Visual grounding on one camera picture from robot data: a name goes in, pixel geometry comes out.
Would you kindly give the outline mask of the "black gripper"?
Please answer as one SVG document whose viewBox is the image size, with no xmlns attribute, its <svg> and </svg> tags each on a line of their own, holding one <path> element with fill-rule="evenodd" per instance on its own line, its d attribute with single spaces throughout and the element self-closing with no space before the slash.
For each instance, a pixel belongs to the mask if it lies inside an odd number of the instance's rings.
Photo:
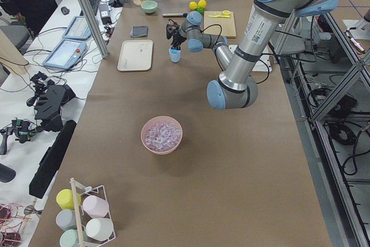
<svg viewBox="0 0 370 247">
<path fill-rule="evenodd" d="M 180 34 L 176 33 L 172 36 L 172 47 L 180 47 L 181 44 L 184 42 L 184 37 Z"/>
</svg>

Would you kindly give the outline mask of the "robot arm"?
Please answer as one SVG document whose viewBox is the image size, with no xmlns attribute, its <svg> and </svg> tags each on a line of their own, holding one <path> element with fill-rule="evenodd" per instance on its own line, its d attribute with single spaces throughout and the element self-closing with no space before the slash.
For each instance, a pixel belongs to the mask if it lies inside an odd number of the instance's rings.
<svg viewBox="0 0 370 247">
<path fill-rule="evenodd" d="M 245 108 L 252 105 L 258 95 L 257 84 L 250 73 L 278 25 L 292 13 L 297 17 L 316 16 L 334 10 L 338 3 L 339 0 L 254 0 L 254 12 L 234 51 L 229 49 L 224 36 L 201 31 L 202 15 L 190 12 L 182 25 L 167 32 L 172 38 L 170 59 L 179 62 L 183 42 L 193 53 L 212 49 L 222 72 L 217 80 L 208 83 L 209 104 L 219 110 Z"/>
</svg>

